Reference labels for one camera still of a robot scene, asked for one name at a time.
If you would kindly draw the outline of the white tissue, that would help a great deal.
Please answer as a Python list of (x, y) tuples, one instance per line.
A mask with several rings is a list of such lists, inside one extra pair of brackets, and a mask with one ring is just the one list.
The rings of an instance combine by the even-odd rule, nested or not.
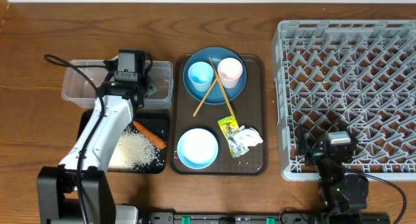
[(249, 147), (255, 147), (263, 143), (260, 134), (254, 128), (245, 128), (242, 126), (231, 138), (230, 146), (236, 150), (246, 150)]

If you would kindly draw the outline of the pile of white rice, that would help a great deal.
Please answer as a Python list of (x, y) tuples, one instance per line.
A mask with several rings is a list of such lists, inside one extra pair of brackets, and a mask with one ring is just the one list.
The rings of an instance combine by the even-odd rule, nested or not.
[(166, 164), (166, 151), (154, 146), (132, 126), (123, 131), (112, 154), (109, 171), (160, 173)]

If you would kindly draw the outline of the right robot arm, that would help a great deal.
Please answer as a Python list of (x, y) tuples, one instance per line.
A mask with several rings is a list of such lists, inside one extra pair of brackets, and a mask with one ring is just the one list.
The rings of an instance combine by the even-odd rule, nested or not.
[(310, 216), (309, 223), (363, 223), (361, 211), (367, 208), (369, 180), (357, 173), (347, 173), (342, 163), (349, 161), (358, 139), (343, 122), (338, 131), (321, 137), (316, 146), (307, 144), (305, 130), (299, 126), (297, 154), (307, 166), (316, 166), (318, 194), (326, 208)]

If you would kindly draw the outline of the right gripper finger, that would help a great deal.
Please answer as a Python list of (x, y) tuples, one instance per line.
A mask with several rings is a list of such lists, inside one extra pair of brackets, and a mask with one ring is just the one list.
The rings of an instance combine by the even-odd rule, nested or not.
[(358, 143), (358, 139), (348, 130), (347, 125), (345, 125), (343, 120), (337, 121), (338, 132), (343, 132), (344, 135), (347, 135), (350, 139), (350, 143)]
[(303, 126), (301, 124), (299, 124), (298, 129), (299, 129), (299, 135), (298, 135), (298, 143), (297, 143), (296, 154), (297, 155), (304, 155), (308, 152), (306, 136), (305, 136)]

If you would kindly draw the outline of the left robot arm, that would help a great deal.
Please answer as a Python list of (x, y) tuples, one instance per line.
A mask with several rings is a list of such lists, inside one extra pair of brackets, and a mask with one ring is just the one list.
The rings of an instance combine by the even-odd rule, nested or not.
[(55, 167), (44, 166), (37, 177), (42, 223), (142, 223), (137, 207), (117, 205), (107, 180), (109, 162), (122, 132), (144, 107), (150, 53), (121, 49), (116, 60), (103, 63), (108, 73), (100, 86), (55, 55), (45, 60), (72, 68), (96, 93), (95, 107), (71, 151)]

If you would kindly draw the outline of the orange carrot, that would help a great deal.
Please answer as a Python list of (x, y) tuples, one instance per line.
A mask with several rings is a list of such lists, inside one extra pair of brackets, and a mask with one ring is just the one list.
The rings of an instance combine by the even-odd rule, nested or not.
[(133, 126), (135, 129), (141, 133), (145, 138), (147, 138), (156, 148), (158, 149), (165, 149), (166, 142), (157, 136), (155, 133), (151, 132), (147, 129), (143, 124), (139, 123), (138, 121), (133, 121)]

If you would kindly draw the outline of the light blue bowl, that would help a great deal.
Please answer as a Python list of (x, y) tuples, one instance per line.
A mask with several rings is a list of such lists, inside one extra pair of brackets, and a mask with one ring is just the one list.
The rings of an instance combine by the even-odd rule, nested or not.
[(177, 143), (180, 161), (190, 169), (209, 167), (218, 156), (218, 141), (206, 129), (195, 128), (185, 132)]

